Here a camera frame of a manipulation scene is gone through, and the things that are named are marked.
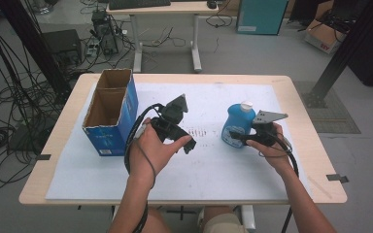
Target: cardboard box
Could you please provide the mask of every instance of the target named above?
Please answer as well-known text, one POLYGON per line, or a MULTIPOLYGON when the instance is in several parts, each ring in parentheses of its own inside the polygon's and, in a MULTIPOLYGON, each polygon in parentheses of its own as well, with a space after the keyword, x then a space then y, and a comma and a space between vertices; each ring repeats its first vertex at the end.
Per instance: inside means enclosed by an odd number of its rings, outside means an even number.
POLYGON ((83 130, 101 156, 123 156, 136 120, 138 96, 131 70, 104 70, 93 92, 83 130))
POLYGON ((306 29, 305 41, 330 54, 338 50, 346 34, 320 22, 320 18, 332 8, 334 1, 318 5, 316 19, 306 29))

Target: person's left hand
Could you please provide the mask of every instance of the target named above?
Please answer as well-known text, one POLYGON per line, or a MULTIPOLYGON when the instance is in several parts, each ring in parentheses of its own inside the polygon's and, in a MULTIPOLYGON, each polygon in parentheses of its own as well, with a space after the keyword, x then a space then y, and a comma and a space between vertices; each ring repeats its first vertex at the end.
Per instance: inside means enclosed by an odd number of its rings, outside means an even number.
POLYGON ((153 168, 157 176, 172 155, 189 142, 192 137, 186 135, 171 144, 163 144, 151 126, 151 119, 146 118, 143 124, 146 124, 145 131, 139 139, 134 139, 131 145, 129 155, 130 177, 153 185, 153 168))

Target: blue cardboard box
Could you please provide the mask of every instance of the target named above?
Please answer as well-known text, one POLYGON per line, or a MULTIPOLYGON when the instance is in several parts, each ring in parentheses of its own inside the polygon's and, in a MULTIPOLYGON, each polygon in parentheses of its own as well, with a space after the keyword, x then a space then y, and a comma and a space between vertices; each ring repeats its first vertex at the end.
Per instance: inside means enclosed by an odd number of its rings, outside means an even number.
POLYGON ((132 71, 104 70, 83 123, 84 133, 99 155, 124 155, 137 111, 138 96, 132 71))

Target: table leg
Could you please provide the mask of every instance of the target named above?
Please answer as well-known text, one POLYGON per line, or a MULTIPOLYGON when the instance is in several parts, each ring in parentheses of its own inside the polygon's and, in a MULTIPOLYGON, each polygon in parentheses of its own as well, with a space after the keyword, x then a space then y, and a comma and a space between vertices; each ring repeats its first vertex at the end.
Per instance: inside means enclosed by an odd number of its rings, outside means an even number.
POLYGON ((201 60, 199 58, 199 50, 198 50, 198 15, 193 16, 193 41, 191 41, 192 46, 192 60, 193 60, 193 68, 196 73, 200 73, 202 71, 201 67, 201 60))
POLYGON ((141 73, 141 63, 142 63, 142 43, 138 39, 138 23, 134 15, 130 15, 131 26, 132 26, 132 36, 135 43, 135 58, 134 58, 134 73, 141 73))

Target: forearm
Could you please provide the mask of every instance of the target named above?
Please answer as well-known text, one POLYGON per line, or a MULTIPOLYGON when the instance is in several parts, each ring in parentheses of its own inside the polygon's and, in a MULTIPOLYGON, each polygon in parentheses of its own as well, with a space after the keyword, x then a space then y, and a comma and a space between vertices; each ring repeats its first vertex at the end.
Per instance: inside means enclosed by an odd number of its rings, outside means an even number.
POLYGON ((289 204, 299 232, 335 232, 317 205, 313 202, 302 182, 291 169, 278 172, 286 186, 289 204))
POLYGON ((126 190, 109 233, 133 232, 144 213, 150 190, 150 181, 128 178, 126 190))

